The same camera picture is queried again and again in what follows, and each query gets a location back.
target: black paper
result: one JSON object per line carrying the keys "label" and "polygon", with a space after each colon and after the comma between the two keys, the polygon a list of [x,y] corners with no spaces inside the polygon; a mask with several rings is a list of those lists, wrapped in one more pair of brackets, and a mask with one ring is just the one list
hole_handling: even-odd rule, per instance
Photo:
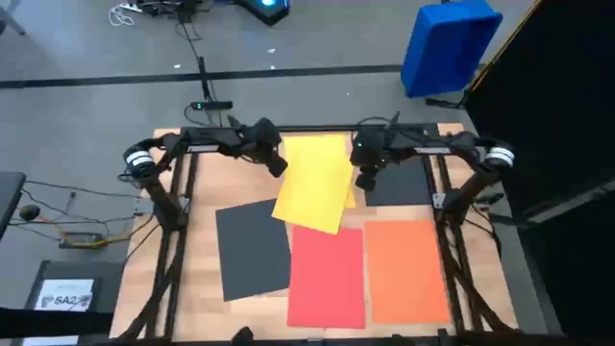
{"label": "black paper", "polygon": [[218,249],[224,301],[288,288],[286,226],[271,217],[276,200],[218,210]]}
{"label": "black paper", "polygon": [[[423,128],[430,134],[437,131],[436,124],[426,124]],[[396,140],[402,144],[410,143],[402,136]],[[399,165],[389,163],[376,176],[374,190],[365,192],[365,204],[368,207],[430,205],[431,196],[422,157],[403,161]]]}

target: black wall panel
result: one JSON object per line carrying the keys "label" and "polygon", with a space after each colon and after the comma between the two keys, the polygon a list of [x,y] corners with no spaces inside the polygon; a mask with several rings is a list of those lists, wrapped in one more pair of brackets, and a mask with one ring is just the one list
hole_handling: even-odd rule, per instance
{"label": "black wall panel", "polygon": [[470,94],[482,136],[515,148],[515,215],[615,176],[615,2],[544,0]]}
{"label": "black wall panel", "polygon": [[520,232],[526,257],[569,336],[613,335],[613,211],[615,192]]}

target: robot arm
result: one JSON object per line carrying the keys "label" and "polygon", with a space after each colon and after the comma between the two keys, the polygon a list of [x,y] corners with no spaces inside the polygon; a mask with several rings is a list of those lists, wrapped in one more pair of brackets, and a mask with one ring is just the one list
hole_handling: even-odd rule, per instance
{"label": "robot arm", "polygon": [[[485,149],[482,160],[478,147]],[[429,136],[396,129],[396,118],[386,129],[359,131],[353,139],[351,163],[360,168],[357,186],[371,191],[375,177],[390,163],[416,156],[453,155],[462,158],[474,170],[474,175],[460,188],[436,193],[434,206],[445,216],[463,223],[474,199],[487,186],[500,180],[500,175],[512,167],[514,154],[509,145],[493,139],[480,138],[470,132],[456,135]]]}
{"label": "robot arm", "polygon": [[[124,152],[128,172],[138,182],[144,182],[169,169],[171,161],[180,154],[217,152],[265,164],[274,177],[280,177],[288,164],[278,154],[282,138],[275,125],[266,118],[252,127],[242,125],[231,116],[229,120],[231,128],[190,128],[180,135],[167,134],[141,140]],[[154,147],[165,150],[158,163],[149,154]]]}

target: wooden table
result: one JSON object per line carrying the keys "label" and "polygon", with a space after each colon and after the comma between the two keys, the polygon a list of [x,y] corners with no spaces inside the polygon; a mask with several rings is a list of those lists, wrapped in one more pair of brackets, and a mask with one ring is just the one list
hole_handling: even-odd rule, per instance
{"label": "wooden table", "polygon": [[[463,130],[461,124],[438,124],[441,134],[456,133]],[[156,130],[154,136],[179,130]],[[348,140],[350,153],[351,142]],[[153,151],[156,158],[161,152]],[[472,175],[467,164],[454,157],[446,158],[453,187],[462,185]],[[436,184],[439,182],[437,165],[432,161]],[[170,186],[170,173],[164,173],[160,179]],[[180,186],[185,186],[185,175]],[[176,341],[191,340],[230,340],[242,327],[249,326],[256,339],[307,339],[307,338],[345,338],[345,337],[384,337],[392,334],[404,336],[436,335],[439,328],[446,328],[450,334],[455,333],[452,324],[407,324],[389,325],[371,322],[370,294],[365,280],[366,328],[350,329],[316,329],[291,328],[286,326],[288,290],[280,290],[255,297],[224,302],[222,296],[222,279],[215,222],[215,211],[240,206],[262,200],[276,198],[283,179],[273,178],[262,165],[250,164],[242,160],[223,157],[216,154],[203,154],[199,158],[197,176],[185,247],[184,266],[180,285],[175,331]],[[366,220],[373,219],[433,219],[431,206],[400,207],[365,207],[362,190],[354,186],[357,207],[344,212],[342,226],[362,228]],[[147,219],[139,217],[135,223]],[[468,219],[489,228],[488,223],[472,210]],[[286,225],[289,240],[291,232]],[[490,307],[502,320],[516,327],[516,319],[510,302],[504,273],[493,239],[485,232],[469,223],[464,223],[462,232],[466,243],[474,283]],[[147,234],[140,232],[131,241],[130,250]],[[111,336],[124,332],[131,321],[141,311],[152,292],[155,269],[160,247],[160,231],[156,231],[132,256],[122,279],[117,300]],[[462,314],[466,328],[472,328],[467,309],[466,296],[459,285]],[[167,294],[160,302],[157,334],[162,335],[162,322],[166,314]]]}

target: blue crate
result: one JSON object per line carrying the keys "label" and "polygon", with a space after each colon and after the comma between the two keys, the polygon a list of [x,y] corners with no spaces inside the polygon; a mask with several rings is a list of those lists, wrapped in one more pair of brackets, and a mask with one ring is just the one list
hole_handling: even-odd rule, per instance
{"label": "blue crate", "polygon": [[494,12],[484,0],[421,8],[402,66],[406,95],[462,90],[501,22],[502,14]]}

